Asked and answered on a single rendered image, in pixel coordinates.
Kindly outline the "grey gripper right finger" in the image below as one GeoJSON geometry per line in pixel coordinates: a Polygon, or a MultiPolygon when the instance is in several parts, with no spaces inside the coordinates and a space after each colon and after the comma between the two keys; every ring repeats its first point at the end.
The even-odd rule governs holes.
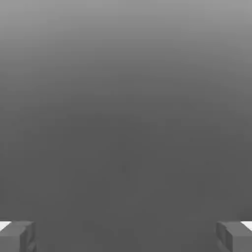
{"type": "Polygon", "coordinates": [[[252,221],[216,223],[219,252],[252,252],[252,221]]]}

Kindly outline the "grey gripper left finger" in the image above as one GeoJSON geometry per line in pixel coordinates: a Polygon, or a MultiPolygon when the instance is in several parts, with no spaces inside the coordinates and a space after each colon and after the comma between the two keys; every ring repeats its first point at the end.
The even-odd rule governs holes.
{"type": "Polygon", "coordinates": [[[0,231],[0,252],[37,252],[36,223],[11,221],[0,231]]]}

